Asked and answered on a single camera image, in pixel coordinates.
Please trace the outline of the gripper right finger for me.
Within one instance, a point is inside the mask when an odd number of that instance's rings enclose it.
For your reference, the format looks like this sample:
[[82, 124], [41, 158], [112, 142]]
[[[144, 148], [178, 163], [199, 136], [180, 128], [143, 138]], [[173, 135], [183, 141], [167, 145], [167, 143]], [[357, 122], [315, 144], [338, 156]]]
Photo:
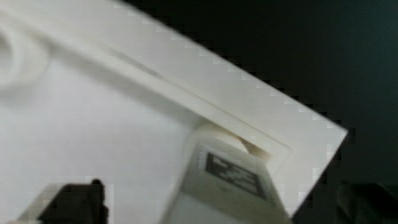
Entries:
[[334, 224], [398, 224], [398, 185], [345, 182], [336, 202]]

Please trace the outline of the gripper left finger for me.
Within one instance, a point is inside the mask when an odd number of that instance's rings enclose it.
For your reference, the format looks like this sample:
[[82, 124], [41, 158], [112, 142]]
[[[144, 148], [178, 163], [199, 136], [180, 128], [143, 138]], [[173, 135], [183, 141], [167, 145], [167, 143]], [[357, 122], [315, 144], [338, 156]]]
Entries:
[[39, 214], [43, 224], [109, 224], [105, 185], [98, 179], [89, 184], [66, 184]]

